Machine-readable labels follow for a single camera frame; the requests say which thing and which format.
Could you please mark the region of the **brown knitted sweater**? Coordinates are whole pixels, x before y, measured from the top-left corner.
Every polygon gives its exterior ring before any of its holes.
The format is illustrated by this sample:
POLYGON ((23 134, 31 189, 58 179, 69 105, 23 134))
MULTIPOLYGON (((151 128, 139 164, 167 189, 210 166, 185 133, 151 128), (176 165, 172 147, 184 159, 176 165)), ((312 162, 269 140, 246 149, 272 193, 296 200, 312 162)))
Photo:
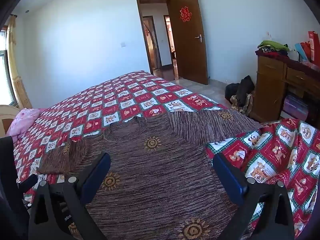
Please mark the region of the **brown knitted sweater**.
POLYGON ((79 174, 106 152, 110 170, 87 208, 108 239, 217 239, 236 207, 205 147, 259 127, 232 109, 135 117, 49 150, 37 170, 79 174))

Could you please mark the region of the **green folded clothes pile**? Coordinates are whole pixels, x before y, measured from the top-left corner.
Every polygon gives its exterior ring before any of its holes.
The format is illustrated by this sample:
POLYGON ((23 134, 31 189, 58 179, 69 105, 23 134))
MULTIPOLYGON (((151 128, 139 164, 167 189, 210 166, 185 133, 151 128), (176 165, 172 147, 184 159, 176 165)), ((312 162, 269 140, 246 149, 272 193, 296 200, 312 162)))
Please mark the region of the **green folded clothes pile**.
POLYGON ((278 53, 285 56, 287 56, 290 51, 287 44, 281 44, 271 40, 263 40, 257 48, 263 53, 278 53))

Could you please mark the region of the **red patchwork bedspread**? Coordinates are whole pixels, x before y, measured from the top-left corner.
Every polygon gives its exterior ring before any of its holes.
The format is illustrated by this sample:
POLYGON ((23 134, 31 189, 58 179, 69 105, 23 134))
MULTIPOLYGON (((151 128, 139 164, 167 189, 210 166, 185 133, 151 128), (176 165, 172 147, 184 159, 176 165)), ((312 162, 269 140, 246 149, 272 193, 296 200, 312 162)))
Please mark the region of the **red patchwork bedspread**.
MULTIPOLYGON (((174 111, 217 111, 222 120, 244 115, 205 95, 144 71, 131 72, 88 88, 49 108, 16 143, 18 179, 35 174, 41 157, 65 141, 100 134, 114 122, 174 111)), ((257 181, 282 180, 293 209, 295 233, 305 237, 319 226, 319 129, 296 118, 283 118, 262 129, 210 146, 257 181)))

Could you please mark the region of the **pink pillow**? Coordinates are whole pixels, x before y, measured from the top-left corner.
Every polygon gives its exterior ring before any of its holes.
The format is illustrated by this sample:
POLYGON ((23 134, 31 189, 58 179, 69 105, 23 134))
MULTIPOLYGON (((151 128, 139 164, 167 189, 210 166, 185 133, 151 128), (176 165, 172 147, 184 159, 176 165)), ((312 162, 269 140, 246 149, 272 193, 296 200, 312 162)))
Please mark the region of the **pink pillow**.
POLYGON ((33 125, 35 120, 43 112, 43 108, 24 108, 14 118, 6 136, 12 137, 13 143, 16 143, 27 130, 33 125))

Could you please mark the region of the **cream wooden headboard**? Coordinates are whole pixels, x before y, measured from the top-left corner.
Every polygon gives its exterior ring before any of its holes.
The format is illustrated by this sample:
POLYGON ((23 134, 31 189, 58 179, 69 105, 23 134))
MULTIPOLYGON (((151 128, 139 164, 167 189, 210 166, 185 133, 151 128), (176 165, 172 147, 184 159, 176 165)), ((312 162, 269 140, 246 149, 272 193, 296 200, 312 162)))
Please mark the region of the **cream wooden headboard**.
POLYGON ((6 136, 11 123, 19 112, 17 107, 0 105, 0 137, 6 136))

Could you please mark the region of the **purple box under desk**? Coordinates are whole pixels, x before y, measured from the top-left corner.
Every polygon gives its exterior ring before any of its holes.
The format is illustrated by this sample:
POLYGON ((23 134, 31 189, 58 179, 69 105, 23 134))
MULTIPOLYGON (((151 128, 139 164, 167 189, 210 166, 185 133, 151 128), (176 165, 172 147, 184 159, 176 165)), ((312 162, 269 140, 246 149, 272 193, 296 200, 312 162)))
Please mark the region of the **purple box under desk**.
POLYGON ((305 121, 308 117, 308 106, 298 98, 288 95, 284 99, 283 111, 296 119, 305 121))

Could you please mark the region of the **black bag on floor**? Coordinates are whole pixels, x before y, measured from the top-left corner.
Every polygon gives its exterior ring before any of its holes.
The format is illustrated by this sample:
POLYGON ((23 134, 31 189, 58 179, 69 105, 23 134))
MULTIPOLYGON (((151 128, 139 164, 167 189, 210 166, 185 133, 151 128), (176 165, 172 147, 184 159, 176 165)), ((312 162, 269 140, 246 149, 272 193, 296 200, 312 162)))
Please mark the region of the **black bag on floor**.
POLYGON ((225 99, 231 104, 231 108, 249 116, 253 108, 255 85, 248 75, 240 83, 231 83, 225 88, 225 99))

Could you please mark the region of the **window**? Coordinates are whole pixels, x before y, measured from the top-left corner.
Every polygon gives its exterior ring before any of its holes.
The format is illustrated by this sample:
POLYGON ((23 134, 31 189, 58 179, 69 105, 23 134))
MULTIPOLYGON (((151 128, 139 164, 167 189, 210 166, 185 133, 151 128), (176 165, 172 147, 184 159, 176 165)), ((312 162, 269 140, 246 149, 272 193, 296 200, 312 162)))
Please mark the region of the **window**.
POLYGON ((7 26, 1 29, 0 47, 0 103, 1 105, 17 106, 9 72, 7 53, 7 26))

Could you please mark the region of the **wooden desk cabinet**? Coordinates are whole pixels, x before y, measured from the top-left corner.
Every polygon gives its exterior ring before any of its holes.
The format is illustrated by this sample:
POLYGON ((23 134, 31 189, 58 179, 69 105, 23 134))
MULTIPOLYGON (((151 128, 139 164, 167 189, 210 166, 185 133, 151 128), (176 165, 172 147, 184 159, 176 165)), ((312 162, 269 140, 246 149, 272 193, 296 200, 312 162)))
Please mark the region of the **wooden desk cabinet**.
POLYGON ((319 128, 319 72, 287 56, 257 50, 257 79, 250 117, 259 121, 280 119, 289 95, 306 104, 306 122, 319 128))

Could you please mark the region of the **red gift bags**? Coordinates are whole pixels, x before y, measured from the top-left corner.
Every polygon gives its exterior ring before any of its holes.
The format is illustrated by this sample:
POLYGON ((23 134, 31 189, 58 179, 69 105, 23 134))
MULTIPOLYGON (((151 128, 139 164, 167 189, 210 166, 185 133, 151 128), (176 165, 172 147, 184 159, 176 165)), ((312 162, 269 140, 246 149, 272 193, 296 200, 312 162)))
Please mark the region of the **red gift bags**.
POLYGON ((319 35, 315 31, 308 31, 309 40, 295 44, 295 50, 303 62, 310 62, 319 66, 319 35))

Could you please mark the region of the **brown wooden door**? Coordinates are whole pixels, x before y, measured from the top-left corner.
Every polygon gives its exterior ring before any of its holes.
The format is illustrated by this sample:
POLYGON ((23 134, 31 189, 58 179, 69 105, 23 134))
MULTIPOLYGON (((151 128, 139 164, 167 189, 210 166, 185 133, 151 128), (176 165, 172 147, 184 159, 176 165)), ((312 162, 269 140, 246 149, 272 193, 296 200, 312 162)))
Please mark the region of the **brown wooden door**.
POLYGON ((198 0, 168 0, 179 77, 208 85, 204 29, 198 0), (180 19, 180 9, 192 12, 189 22, 180 19), (202 35, 202 43, 195 37, 202 35))

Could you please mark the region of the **red double happiness decal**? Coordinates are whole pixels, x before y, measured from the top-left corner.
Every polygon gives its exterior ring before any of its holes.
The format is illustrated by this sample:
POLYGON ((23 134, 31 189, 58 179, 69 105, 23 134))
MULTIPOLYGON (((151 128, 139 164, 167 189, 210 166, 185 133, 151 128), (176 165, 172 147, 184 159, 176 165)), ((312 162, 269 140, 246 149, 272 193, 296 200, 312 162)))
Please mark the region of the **red double happiness decal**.
POLYGON ((183 22, 189 22, 191 20, 192 17, 192 12, 189 11, 189 8, 187 6, 182 7, 180 9, 180 19, 183 22))

